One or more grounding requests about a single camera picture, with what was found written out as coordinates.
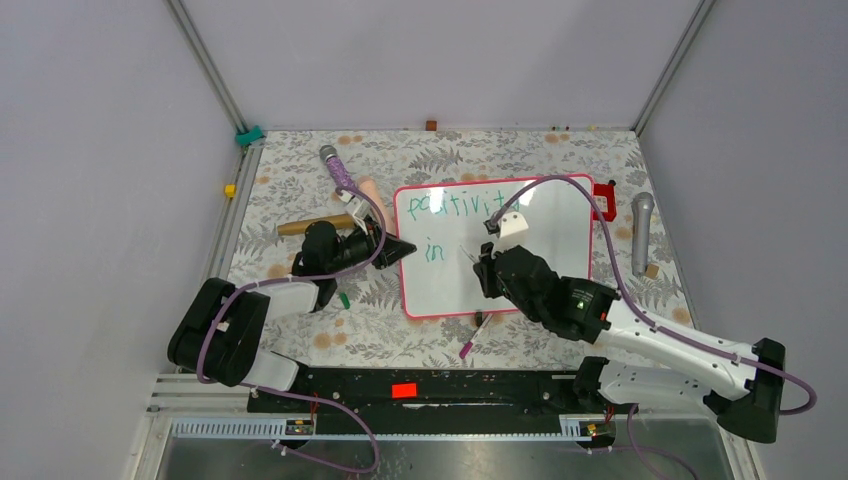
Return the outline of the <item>pink framed whiteboard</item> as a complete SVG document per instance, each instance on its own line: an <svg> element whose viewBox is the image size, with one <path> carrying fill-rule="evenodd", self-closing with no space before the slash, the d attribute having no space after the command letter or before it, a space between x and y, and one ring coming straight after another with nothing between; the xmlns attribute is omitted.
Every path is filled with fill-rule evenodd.
<svg viewBox="0 0 848 480"><path fill-rule="evenodd" d="M588 278L594 224L591 206L580 191L592 190L594 181L585 174L572 179L546 182L523 194L514 207L529 224L526 249L559 275ZM514 311L504 298L483 297L473 264L459 247L476 257L481 245L492 239L484 221L530 182L497 179L406 186L395 192L398 235L417 246L400 262L402 303L409 317Z"/></svg>

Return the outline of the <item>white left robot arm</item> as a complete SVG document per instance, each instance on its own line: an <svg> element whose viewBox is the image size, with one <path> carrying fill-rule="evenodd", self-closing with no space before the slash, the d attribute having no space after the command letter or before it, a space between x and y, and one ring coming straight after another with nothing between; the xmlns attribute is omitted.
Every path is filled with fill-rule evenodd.
<svg viewBox="0 0 848 480"><path fill-rule="evenodd" d="M170 339L167 358L206 382L270 388L282 408L299 410L309 401L311 387L297 375L301 364L261 348L265 324L319 312L335 295L341 273L366 265L384 269L416 250L373 220L348 235L329 221L313 222L289 275L244 289L221 278L207 279Z"/></svg>

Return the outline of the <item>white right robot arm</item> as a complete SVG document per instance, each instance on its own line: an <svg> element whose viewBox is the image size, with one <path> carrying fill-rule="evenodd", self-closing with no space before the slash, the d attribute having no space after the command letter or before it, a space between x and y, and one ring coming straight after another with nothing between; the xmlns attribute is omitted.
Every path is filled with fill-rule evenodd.
<svg viewBox="0 0 848 480"><path fill-rule="evenodd" d="M483 244L473 271L485 297L508 300L561 338L601 342L660 363L658 370L631 373L612 361L583 362L573 386L583 410L665 403L709 412L723 429L747 440L776 441L783 344L769 338L734 342L681 327L603 284L558 275L522 246L498 252L493 243Z"/></svg>

